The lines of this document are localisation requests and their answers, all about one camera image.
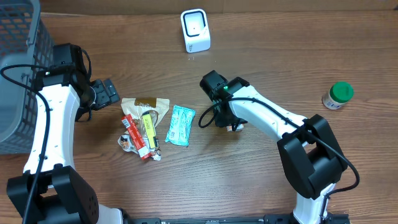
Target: white object in gripper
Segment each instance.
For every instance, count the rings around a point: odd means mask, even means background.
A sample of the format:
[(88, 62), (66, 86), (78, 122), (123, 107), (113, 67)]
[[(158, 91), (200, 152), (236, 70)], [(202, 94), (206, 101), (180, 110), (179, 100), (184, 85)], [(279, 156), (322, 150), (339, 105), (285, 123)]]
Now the white object in gripper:
[(181, 13), (181, 25), (188, 53), (210, 48), (209, 24), (206, 13), (202, 9), (191, 9)]

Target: light blue packet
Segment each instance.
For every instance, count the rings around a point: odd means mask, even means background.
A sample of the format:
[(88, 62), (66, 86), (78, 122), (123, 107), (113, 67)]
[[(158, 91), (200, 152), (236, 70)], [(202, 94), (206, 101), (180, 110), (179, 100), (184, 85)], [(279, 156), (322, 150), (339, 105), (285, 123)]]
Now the light blue packet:
[(166, 142), (171, 142), (178, 146), (189, 145), (189, 134), (195, 111), (189, 108), (174, 105), (170, 129), (167, 132)]

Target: wooden table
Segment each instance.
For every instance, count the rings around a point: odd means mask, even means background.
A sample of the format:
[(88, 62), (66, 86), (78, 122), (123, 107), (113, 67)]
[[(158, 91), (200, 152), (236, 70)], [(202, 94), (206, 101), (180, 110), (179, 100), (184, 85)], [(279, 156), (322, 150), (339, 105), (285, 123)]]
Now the wooden table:
[[(79, 174), (99, 201), (132, 217), (193, 218), (290, 213), (295, 191), (287, 182), (275, 142), (248, 124), (241, 133), (198, 118), (211, 105), (199, 87), (212, 70), (236, 76), (285, 109), (330, 123), (361, 174), (359, 187), (336, 194), (329, 211), (352, 223), (397, 223), (398, 218), (398, 13), (285, 12), (210, 14), (212, 46), (187, 54), (179, 15), (46, 17), (56, 43), (87, 50), (92, 78), (111, 78), (120, 96), (170, 99), (157, 128), (162, 160), (142, 162), (124, 152), (120, 103), (75, 124)], [(355, 96), (332, 111), (321, 96), (337, 81)], [(197, 111), (189, 147), (164, 143), (173, 105)], [(0, 223), (20, 223), (6, 195), (10, 177), (22, 174), (28, 155), (0, 157)], [(347, 170), (338, 187), (352, 184)]]

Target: snack wrapper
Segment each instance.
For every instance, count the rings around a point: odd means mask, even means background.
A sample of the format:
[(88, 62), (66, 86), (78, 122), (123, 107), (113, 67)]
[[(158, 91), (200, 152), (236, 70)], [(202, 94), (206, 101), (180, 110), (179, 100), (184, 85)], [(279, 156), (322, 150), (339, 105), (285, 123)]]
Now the snack wrapper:
[(188, 146), (194, 116), (195, 110), (175, 105), (166, 142), (171, 142), (178, 146)]

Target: plastic basket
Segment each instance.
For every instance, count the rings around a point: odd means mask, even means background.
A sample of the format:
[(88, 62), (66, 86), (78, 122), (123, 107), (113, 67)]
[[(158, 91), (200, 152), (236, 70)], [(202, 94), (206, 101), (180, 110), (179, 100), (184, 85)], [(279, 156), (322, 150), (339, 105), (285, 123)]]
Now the plastic basket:
[[(40, 20), (39, 0), (0, 0), (0, 67), (20, 63), (48, 67), (53, 64), (53, 45)], [(13, 68), (6, 75), (31, 86), (36, 72)], [(0, 76), (0, 154), (30, 152), (36, 115), (35, 94)]]

